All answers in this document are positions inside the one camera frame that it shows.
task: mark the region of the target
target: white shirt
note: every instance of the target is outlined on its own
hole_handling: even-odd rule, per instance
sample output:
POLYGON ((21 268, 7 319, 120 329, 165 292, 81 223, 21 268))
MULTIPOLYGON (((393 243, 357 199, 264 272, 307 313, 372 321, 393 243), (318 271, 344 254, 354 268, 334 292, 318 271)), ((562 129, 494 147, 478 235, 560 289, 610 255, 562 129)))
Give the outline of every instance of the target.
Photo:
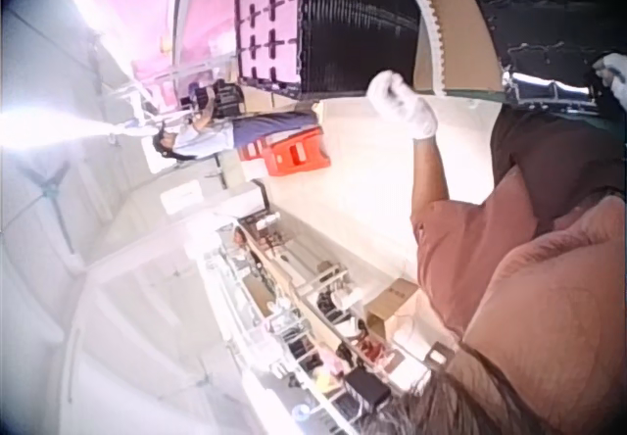
POLYGON ((215 122, 202 131, 191 124, 180 128, 172 151, 182 156, 205 158, 226 149, 233 149, 233 123, 215 122))

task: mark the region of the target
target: floor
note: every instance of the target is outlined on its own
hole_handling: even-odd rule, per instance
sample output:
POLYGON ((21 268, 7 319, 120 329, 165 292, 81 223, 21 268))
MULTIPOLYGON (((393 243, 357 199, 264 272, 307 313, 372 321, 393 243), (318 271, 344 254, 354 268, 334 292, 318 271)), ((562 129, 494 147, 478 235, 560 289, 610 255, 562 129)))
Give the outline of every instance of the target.
MULTIPOLYGON (((499 104, 430 98, 451 197, 481 203, 493 186, 490 132, 499 104)), ((264 180, 272 204, 390 277, 415 278, 412 147, 404 126, 365 99, 322 103, 330 169, 264 180)))

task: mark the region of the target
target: white perforated strip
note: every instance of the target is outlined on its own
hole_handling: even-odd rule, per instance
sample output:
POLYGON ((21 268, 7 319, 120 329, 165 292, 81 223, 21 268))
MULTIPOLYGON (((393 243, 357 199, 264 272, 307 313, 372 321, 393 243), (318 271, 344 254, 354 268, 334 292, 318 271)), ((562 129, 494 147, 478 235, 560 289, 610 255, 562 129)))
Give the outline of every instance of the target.
POLYGON ((438 18, 431 4, 431 0, 415 0, 420 8, 420 14, 424 20, 429 45, 431 47, 431 68, 433 77, 433 92, 435 95, 444 96, 444 46, 438 18))

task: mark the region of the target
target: white glove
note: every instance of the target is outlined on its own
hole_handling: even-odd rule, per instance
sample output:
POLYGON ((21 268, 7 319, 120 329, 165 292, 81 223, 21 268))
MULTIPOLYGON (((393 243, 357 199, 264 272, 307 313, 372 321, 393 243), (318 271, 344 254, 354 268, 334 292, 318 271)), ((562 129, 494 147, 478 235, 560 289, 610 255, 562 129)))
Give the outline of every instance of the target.
POLYGON ((406 123, 413 139, 435 136, 438 120, 433 110, 403 82, 400 74, 379 73, 370 82, 366 97, 383 119, 406 123))
POLYGON ((593 64, 597 76, 605 87, 610 87, 614 97, 627 110, 627 56, 612 53, 593 64))

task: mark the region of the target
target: blue pants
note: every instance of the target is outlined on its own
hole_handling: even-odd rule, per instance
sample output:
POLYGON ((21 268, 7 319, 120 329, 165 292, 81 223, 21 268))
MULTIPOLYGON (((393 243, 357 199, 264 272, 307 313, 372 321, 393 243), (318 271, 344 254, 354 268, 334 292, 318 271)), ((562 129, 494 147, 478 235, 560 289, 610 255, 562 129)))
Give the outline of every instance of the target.
POLYGON ((259 114, 232 120, 234 148, 243 148, 258 139, 281 131, 303 129, 317 125, 314 112, 279 112, 259 114))

